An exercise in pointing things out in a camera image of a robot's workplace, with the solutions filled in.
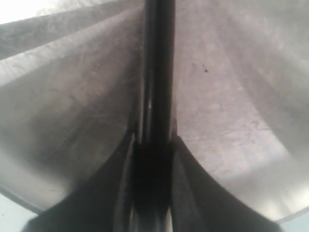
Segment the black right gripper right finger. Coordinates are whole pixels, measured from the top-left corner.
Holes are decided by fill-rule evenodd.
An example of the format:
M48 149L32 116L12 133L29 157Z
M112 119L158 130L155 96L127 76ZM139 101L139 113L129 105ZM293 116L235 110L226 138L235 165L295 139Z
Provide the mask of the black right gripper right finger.
M180 136L172 138L171 215L175 232L280 232L242 203L198 163Z

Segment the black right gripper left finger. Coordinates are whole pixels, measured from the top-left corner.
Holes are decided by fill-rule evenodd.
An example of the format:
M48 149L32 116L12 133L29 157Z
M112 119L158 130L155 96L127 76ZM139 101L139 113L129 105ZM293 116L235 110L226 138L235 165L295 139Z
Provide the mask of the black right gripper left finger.
M126 132L113 154L83 186L30 220L23 231L128 232L133 144L133 133Z

